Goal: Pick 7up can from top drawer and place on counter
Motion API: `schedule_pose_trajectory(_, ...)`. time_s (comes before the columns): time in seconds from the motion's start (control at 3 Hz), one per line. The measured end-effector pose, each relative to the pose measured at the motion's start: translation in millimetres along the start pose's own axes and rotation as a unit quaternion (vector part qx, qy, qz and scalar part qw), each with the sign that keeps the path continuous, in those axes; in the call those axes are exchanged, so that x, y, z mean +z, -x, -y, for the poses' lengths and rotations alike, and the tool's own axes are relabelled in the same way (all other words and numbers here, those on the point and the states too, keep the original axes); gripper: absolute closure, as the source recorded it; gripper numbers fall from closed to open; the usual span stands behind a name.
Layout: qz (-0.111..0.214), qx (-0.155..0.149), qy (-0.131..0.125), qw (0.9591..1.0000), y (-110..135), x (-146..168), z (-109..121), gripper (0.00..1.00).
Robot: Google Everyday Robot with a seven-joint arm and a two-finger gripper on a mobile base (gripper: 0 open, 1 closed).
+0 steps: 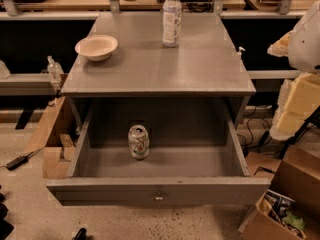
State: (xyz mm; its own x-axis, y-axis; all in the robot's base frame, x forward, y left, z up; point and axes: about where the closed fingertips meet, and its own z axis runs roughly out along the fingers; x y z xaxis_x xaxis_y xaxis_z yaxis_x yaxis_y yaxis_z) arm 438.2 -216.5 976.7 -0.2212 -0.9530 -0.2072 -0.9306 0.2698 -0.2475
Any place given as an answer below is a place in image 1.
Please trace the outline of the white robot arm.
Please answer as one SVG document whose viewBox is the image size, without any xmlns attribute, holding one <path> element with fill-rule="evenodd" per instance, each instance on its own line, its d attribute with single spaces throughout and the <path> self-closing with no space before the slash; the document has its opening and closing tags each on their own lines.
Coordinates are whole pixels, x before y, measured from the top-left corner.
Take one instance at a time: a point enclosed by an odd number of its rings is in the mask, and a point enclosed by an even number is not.
<svg viewBox="0 0 320 240">
<path fill-rule="evenodd" d="M 291 67 L 320 73 L 320 1 L 315 2 L 294 28 L 267 49 L 269 55 L 287 57 Z"/>
</svg>

